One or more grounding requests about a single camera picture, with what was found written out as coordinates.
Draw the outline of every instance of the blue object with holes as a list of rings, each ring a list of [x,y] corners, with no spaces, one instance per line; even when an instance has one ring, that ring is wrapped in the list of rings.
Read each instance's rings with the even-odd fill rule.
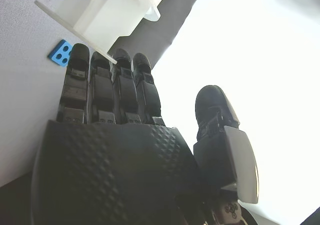
[[[66,40],[61,40],[61,42],[59,42],[59,44],[49,54],[48,58],[50,58],[56,64],[66,67],[69,62],[72,47],[73,46]]]

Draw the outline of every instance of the blue block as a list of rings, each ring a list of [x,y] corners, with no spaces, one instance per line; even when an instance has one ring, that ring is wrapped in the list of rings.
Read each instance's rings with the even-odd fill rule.
[[[55,49],[49,54],[48,58],[54,61],[56,64],[66,67],[69,62],[72,45],[66,40],[61,40]]]

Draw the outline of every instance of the robotic hand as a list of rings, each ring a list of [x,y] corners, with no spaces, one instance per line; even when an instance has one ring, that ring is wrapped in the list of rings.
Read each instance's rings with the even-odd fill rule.
[[[246,224],[237,200],[258,202],[258,172],[223,91],[197,96],[193,156],[165,126],[148,58],[113,58],[95,52],[90,64],[85,45],[71,51],[33,169],[33,224]]]

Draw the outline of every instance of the bright white light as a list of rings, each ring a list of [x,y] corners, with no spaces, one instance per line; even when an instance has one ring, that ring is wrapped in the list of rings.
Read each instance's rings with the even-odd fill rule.
[[[288,1],[198,0],[153,75],[166,125],[191,150],[199,90],[224,90],[256,156],[251,209],[296,225],[320,207],[320,26],[316,8]]]

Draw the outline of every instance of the white plastic object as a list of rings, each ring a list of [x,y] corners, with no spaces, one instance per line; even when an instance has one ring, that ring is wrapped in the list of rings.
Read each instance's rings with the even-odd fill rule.
[[[227,145],[236,173],[236,191],[241,202],[256,204],[259,199],[259,176],[256,158],[247,134],[224,126]]]
[[[35,4],[58,23],[87,42],[111,62],[107,54],[118,37],[129,36],[145,17],[157,21],[162,0],[63,0],[56,11]]]

